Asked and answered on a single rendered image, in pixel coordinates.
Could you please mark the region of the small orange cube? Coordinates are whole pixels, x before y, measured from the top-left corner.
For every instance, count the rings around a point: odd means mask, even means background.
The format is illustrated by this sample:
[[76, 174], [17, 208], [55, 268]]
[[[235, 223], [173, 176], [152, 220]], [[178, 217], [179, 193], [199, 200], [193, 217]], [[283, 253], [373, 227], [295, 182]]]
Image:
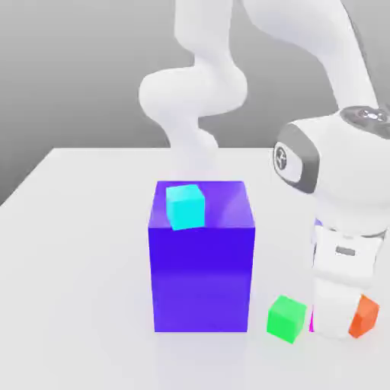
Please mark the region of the small orange cube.
[[349, 328], [349, 334], [359, 338], [370, 331], [376, 324], [379, 304], [365, 295], [361, 295], [359, 305]]

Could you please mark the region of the small green cube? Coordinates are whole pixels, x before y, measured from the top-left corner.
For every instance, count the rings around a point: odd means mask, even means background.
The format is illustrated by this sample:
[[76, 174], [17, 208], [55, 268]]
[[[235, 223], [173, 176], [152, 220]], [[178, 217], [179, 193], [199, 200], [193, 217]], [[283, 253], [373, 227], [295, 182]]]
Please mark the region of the small green cube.
[[268, 310], [267, 332], [293, 344], [305, 322], [307, 306], [288, 296], [280, 295]]

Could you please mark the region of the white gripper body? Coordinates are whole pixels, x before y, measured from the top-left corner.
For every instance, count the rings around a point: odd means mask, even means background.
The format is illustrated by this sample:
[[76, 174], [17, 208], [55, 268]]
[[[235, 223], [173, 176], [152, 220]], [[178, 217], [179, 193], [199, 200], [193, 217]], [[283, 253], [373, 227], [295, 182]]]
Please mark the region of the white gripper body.
[[315, 276], [313, 282], [315, 333], [334, 339], [352, 337], [349, 328], [366, 289], [320, 276]]

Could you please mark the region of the small cyan cube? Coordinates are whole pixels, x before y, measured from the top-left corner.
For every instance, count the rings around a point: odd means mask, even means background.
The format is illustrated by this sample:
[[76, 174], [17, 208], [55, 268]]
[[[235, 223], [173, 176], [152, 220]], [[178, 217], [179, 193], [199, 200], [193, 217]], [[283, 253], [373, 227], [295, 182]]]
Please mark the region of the small cyan cube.
[[196, 184], [167, 187], [166, 214], [174, 231], [205, 225], [205, 196]]

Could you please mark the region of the large blue box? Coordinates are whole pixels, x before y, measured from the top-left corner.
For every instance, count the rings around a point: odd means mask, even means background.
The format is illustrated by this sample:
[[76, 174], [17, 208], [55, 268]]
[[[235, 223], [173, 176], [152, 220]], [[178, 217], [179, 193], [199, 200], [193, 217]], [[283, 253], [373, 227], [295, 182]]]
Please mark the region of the large blue box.
[[245, 332], [255, 223], [245, 184], [200, 181], [205, 225], [175, 231], [158, 181], [149, 218], [149, 261], [157, 332]]

